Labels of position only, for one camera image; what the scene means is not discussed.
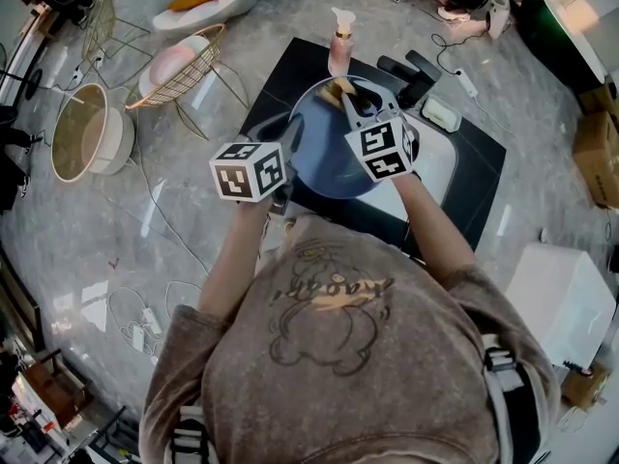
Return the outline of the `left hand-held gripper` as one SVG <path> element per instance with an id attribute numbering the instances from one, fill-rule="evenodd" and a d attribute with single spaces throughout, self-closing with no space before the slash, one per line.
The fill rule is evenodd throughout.
<path id="1" fill-rule="evenodd" d="M 291 200 L 297 170 L 291 158 L 301 143 L 305 121 L 261 123 L 248 131 L 255 142 L 224 143 L 210 159 L 214 183 L 222 200 L 270 201 L 270 212 L 283 216 Z"/>

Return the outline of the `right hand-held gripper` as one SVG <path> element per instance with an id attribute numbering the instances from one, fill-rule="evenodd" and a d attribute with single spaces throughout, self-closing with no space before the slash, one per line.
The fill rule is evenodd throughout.
<path id="1" fill-rule="evenodd" d="M 352 129 L 344 138 L 356 160 L 374 183 L 410 173 L 419 142 L 415 130 L 400 113 L 396 97 L 389 89 L 366 79 L 355 79 L 354 86 L 361 98 L 382 112 L 378 120 L 364 126 L 356 96 L 341 93 L 344 113 Z"/>

